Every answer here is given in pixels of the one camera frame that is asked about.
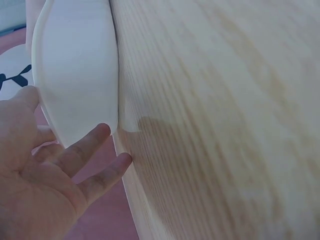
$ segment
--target finger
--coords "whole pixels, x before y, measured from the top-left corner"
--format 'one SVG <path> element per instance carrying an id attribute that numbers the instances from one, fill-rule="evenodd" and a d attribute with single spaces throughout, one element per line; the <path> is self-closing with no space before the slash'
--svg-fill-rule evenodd
<path id="1" fill-rule="evenodd" d="M 56 136 L 49 126 L 39 125 L 33 147 L 36 148 L 44 143 L 53 142 L 55 140 Z"/>
<path id="2" fill-rule="evenodd" d="M 91 176 L 78 184 L 88 204 L 103 196 L 125 174 L 132 162 L 132 157 L 127 153 L 120 154 L 104 171 Z"/>
<path id="3" fill-rule="evenodd" d="M 63 151 L 64 147 L 58 143 L 52 143 L 40 147 L 33 155 L 34 160 L 39 163 L 42 162 L 52 162 L 56 157 L 58 157 Z"/>
<path id="4" fill-rule="evenodd" d="M 25 86 L 18 91 L 12 101 L 21 102 L 34 112 L 39 104 L 38 91 L 34 86 Z"/>
<path id="5" fill-rule="evenodd" d="M 57 158 L 55 164 L 72 178 L 86 165 L 92 155 L 110 136 L 110 133 L 108 125 L 99 124 L 80 141 L 68 147 Z"/>

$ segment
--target wooden surface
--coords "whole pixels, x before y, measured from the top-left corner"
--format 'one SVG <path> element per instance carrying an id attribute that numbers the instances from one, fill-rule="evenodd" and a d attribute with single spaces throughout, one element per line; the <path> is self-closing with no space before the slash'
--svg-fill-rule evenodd
<path id="1" fill-rule="evenodd" d="M 320 239 L 317 0 L 113 0 L 141 240 Z"/>

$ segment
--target white fabric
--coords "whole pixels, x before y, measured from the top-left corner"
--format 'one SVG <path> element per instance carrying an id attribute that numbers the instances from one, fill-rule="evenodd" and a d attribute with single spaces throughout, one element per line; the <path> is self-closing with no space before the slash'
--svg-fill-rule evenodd
<path id="1" fill-rule="evenodd" d="M 47 0 L 31 47 L 35 86 L 59 142 L 118 126 L 118 49 L 108 0 Z"/>
<path id="2" fill-rule="evenodd" d="M 31 64 L 30 56 L 26 52 L 24 44 L 15 46 L 0 55 L 0 75 L 6 78 L 12 78 L 19 75 L 28 65 Z M 21 75 L 28 81 L 28 85 L 34 85 L 32 71 L 28 71 Z M 19 90 L 19 86 L 13 80 L 3 82 L 0 89 L 0 100 L 11 99 Z"/>

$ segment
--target wooden board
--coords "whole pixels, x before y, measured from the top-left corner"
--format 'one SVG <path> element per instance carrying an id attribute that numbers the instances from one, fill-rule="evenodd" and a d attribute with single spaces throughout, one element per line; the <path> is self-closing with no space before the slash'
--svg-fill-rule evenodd
<path id="1" fill-rule="evenodd" d="M 317 0 L 113 0 L 141 240 L 320 238 Z"/>

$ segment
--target pink surface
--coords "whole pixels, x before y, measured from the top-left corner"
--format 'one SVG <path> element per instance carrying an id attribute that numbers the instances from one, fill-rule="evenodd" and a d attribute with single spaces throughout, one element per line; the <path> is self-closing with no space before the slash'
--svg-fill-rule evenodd
<path id="1" fill-rule="evenodd" d="M 0 55 L 5 51 L 24 44 L 26 42 L 26 29 L 20 29 L 18 31 L 14 31 L 8 35 L 4 35 L 0 37 Z"/>
<path id="2" fill-rule="evenodd" d="M 0 37 L 0 54 L 19 44 L 24 44 L 26 30 L 22 29 Z M 38 124 L 47 121 L 40 107 L 35 111 Z M 116 156 L 110 137 L 91 161 L 74 177 L 80 182 L 104 169 Z M 94 202 L 64 240 L 138 240 L 138 234 L 129 209 L 122 182 Z"/>

